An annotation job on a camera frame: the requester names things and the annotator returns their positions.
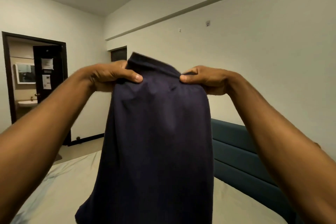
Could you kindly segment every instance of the bathroom mirror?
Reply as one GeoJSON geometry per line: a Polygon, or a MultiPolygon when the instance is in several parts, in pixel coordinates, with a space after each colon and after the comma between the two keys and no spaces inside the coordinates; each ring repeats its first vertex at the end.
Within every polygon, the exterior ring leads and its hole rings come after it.
{"type": "Polygon", "coordinates": [[[18,84],[36,84],[34,64],[16,63],[15,70],[18,84]]]}

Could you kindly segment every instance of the upholstered headboard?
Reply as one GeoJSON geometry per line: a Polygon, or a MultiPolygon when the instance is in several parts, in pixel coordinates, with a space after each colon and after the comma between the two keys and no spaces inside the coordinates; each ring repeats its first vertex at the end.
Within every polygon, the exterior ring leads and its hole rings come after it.
{"type": "Polygon", "coordinates": [[[288,224],[301,223],[256,154],[246,128],[214,119],[211,124],[215,177],[275,211],[288,224]]]}

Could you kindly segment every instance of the forearm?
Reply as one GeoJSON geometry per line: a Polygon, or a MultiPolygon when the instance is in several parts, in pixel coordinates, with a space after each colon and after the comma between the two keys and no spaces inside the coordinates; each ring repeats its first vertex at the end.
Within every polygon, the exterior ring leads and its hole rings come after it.
{"type": "Polygon", "coordinates": [[[335,162],[240,75],[228,78],[228,88],[260,158],[292,205],[306,221],[335,223],[335,162]]]}
{"type": "Polygon", "coordinates": [[[0,223],[9,223],[51,167],[93,93],[85,70],[0,135],[0,223]]]}

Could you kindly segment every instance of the washbasin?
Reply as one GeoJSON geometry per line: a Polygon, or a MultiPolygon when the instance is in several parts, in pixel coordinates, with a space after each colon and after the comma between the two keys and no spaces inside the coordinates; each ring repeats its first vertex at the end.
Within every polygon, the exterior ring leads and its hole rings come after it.
{"type": "Polygon", "coordinates": [[[37,106],[37,100],[19,101],[18,104],[20,107],[34,107],[37,106]]]}

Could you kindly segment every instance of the hand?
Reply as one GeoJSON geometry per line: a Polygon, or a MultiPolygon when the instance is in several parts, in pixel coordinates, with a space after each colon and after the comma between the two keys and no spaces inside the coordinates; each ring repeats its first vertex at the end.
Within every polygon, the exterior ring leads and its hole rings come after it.
{"type": "Polygon", "coordinates": [[[133,70],[125,69],[126,60],[119,60],[108,64],[96,64],[82,68],[88,75],[95,91],[112,92],[115,80],[125,78],[131,82],[142,82],[142,76],[133,70]]]}
{"type": "Polygon", "coordinates": [[[228,91],[228,79],[237,74],[225,69],[196,66],[185,73],[193,72],[196,75],[181,75],[184,83],[200,84],[208,95],[224,95],[228,91]]]}

